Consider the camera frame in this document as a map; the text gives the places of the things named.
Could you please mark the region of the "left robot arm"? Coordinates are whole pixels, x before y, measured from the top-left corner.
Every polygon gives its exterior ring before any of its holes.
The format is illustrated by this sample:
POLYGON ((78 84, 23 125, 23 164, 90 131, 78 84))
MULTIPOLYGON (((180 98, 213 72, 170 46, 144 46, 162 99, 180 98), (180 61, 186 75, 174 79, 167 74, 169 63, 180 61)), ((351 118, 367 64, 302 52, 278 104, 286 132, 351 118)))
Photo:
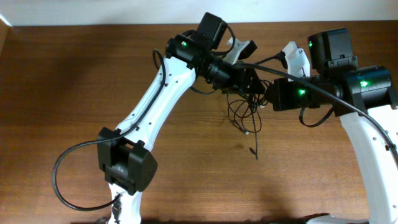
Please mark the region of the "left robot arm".
POLYGON ((227 52, 217 52, 228 29, 221 18, 206 13, 196 30, 171 38, 159 71, 140 102, 115 130, 103 128, 97 145, 99 168, 109 184, 112 203, 110 223, 140 223, 142 192, 157 171, 151 154, 156 137, 178 99, 203 76, 222 93, 259 95, 265 88, 251 68, 236 68, 256 45, 235 38, 227 52))

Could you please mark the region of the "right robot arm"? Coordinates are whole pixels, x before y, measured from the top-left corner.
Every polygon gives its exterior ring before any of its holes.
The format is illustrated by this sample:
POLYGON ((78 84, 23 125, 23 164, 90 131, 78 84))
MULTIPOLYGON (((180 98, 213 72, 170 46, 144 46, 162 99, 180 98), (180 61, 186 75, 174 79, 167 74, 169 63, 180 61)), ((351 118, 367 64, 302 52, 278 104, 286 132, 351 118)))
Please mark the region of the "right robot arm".
POLYGON ((353 111, 288 78, 272 82, 266 91, 274 111, 330 105, 321 125, 331 115, 340 119, 356 154, 366 189, 366 223, 397 223, 397 92, 388 69, 359 68, 348 29, 328 30, 308 38, 310 56, 289 42, 278 59, 288 74, 307 81, 347 102, 353 111))

